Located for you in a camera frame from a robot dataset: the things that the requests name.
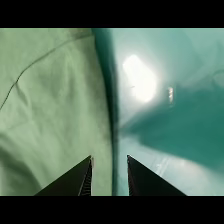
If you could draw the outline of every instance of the green garment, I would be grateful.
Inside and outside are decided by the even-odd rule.
[[[103,76],[90,29],[0,29],[0,195],[34,195],[94,157],[93,195],[112,193]]]

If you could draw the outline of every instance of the teal surface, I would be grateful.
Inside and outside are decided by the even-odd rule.
[[[127,154],[187,195],[224,195],[224,29],[94,29],[113,121],[114,194]]]
[[[103,76],[91,29],[0,29],[0,195],[34,195],[87,156],[112,193]]]

